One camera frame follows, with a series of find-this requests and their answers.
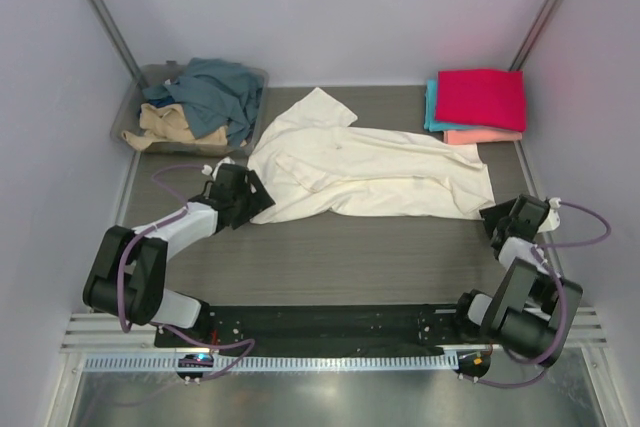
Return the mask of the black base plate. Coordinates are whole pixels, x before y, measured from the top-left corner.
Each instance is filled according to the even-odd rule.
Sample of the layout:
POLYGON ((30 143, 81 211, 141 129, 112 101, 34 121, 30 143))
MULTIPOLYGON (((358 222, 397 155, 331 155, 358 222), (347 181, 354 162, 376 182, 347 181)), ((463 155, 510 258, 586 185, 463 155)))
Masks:
POLYGON ((214 345, 246 338, 258 348, 367 343, 441 346, 484 342, 480 327, 453 304, 342 306, 204 306, 191 328, 165 325, 156 344, 180 344, 181 335, 214 345))

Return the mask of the folded salmon pink t shirt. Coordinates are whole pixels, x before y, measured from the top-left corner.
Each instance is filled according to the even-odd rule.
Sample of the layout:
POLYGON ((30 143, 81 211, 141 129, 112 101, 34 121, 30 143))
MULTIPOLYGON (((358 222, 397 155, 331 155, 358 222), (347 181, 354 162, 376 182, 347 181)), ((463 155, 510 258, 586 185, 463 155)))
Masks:
POLYGON ((479 143, 517 142, 522 139, 520 132, 496 129, 448 130, 444 132, 444 142, 449 145, 470 145, 479 143))

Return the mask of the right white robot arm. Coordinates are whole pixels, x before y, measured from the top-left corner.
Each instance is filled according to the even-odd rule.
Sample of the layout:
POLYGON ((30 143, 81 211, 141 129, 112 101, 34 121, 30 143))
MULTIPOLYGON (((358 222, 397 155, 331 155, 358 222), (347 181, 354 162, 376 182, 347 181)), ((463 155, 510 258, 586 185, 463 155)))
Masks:
POLYGON ((450 319, 460 341, 487 339, 523 363, 552 366, 560 357, 582 299, 582 287, 545 262, 534 243, 559 225, 560 200, 522 194, 479 211, 495 259, 506 269, 493 295, 463 294, 450 319))

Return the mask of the blue grey t shirt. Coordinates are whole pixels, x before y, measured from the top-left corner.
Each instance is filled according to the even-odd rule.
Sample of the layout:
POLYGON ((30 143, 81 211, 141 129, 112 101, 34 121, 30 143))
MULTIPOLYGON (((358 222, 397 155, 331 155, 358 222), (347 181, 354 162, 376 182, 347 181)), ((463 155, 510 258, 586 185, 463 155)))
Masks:
POLYGON ((193 58, 174 80, 143 90, 154 107, 178 104, 198 140, 220 128, 227 144, 239 147, 255 127, 266 76, 240 63, 193 58))

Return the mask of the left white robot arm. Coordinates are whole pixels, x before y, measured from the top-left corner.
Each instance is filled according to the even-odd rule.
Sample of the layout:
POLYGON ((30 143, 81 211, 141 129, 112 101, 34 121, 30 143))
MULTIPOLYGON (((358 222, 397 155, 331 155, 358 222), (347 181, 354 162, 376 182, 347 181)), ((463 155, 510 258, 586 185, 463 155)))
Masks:
POLYGON ((201 193, 154 222, 109 228, 86 280, 82 300, 116 316, 121 328, 170 325, 188 345, 204 345, 212 334, 205 303, 165 287, 168 261, 192 244, 220 231, 237 229, 275 205, 257 173, 244 166, 205 165, 201 193))

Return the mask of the tan beige t shirt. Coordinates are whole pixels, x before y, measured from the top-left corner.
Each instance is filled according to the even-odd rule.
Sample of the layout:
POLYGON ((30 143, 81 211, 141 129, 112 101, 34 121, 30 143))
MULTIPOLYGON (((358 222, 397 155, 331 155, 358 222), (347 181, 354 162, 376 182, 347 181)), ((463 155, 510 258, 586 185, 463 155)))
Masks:
POLYGON ((144 151, 153 144, 179 143, 202 146, 227 146, 227 126, 223 125, 212 133, 196 138, 186 120, 180 104, 155 107, 150 103, 141 105, 140 135, 130 131, 121 133, 122 139, 134 150, 144 151))

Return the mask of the folded teal t shirt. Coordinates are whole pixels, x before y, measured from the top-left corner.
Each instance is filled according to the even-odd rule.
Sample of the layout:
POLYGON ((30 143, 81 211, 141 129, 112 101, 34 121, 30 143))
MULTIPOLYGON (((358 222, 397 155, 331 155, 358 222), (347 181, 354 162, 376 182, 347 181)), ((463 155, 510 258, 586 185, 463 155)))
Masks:
POLYGON ((437 104, 437 87, 436 79, 429 79, 426 84, 425 92, 425 120, 424 128, 429 132, 444 132, 448 130, 465 130, 466 126, 455 123, 442 122, 435 119, 437 104))

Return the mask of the clear plastic bin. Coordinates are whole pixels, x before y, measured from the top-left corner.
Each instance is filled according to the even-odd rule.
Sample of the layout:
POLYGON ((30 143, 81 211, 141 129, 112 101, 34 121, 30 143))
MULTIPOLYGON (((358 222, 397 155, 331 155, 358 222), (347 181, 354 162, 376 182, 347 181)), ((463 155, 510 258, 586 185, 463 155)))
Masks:
MULTIPOLYGON (((123 100, 118 109, 118 113, 110 130, 110 136, 121 145, 126 141, 122 133, 131 132, 137 136, 143 134, 139 126, 139 111, 145 98, 143 87, 147 84, 157 85, 166 80, 174 81, 186 69, 176 61, 166 61, 164 64, 148 64, 141 67, 141 72, 130 82, 123 100)), ((160 142, 150 145, 145 149, 146 153, 153 154, 176 154, 176 155, 197 155, 204 157, 248 157, 254 150, 261 134, 265 128, 265 112, 268 98, 269 75, 263 69, 249 67, 249 70, 263 80, 262 93, 259 96, 259 107, 257 118, 252 124, 249 135, 239 147, 222 145, 189 144, 180 142, 160 142)))

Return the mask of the folded red t shirt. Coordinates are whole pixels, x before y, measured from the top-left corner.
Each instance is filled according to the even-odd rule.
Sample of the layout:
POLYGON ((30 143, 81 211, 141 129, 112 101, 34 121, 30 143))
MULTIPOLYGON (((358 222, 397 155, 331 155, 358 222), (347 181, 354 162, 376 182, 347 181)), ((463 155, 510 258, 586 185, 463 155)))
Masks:
POLYGON ((527 100, 521 71, 441 71, 435 119, 439 122, 524 132, 527 100))

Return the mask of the cream white t shirt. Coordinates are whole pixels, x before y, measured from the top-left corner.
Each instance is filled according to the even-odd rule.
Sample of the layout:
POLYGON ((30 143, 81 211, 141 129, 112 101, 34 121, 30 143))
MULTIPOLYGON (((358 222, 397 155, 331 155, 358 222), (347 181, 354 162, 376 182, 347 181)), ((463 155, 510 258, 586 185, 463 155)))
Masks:
POLYGON ((324 212, 474 221, 494 206, 489 169, 476 146, 362 128, 357 119, 320 88, 277 116, 248 161, 275 202, 253 223, 324 212))

